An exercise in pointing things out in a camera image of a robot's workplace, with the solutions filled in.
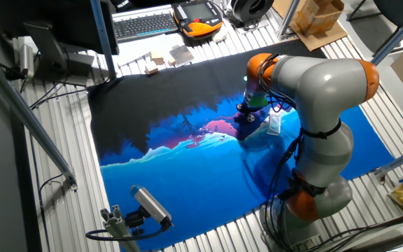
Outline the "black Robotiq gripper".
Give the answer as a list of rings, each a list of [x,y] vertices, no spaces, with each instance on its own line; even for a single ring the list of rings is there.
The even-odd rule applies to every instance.
[[[243,101],[240,104],[236,105],[236,109],[238,111],[238,118],[242,118],[244,114],[249,114],[248,116],[257,117],[257,114],[254,112],[259,111],[261,107],[252,107],[248,103]]]

